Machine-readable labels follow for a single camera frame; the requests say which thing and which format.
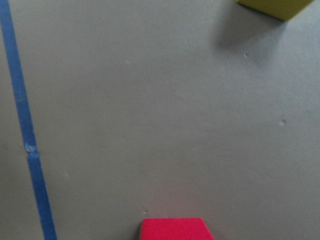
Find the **red block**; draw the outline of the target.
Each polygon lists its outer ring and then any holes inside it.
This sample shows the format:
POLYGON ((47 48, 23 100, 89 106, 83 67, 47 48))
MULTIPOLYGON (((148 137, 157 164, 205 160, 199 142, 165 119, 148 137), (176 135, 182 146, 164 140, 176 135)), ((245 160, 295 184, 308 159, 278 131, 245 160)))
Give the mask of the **red block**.
POLYGON ((205 222, 198 217, 147 218, 140 226, 140 240, 213 240, 205 222))

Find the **brown paper table cover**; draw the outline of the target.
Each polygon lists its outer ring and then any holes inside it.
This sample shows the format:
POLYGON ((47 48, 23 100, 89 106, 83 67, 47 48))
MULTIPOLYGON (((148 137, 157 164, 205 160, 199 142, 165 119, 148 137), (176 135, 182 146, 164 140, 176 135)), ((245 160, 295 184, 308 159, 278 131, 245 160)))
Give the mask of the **brown paper table cover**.
POLYGON ((320 3, 283 22, 234 0, 3 0, 35 144, 0 47, 0 237, 136 240, 202 218, 217 240, 320 237, 320 3))

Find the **yellow block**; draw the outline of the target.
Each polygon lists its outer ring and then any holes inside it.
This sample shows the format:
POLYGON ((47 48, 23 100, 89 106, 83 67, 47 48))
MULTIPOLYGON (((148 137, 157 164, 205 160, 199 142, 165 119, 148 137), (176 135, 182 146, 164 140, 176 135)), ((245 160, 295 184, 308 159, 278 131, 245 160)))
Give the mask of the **yellow block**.
POLYGON ((310 5, 313 0, 237 0, 236 2, 278 20, 288 21, 310 5))

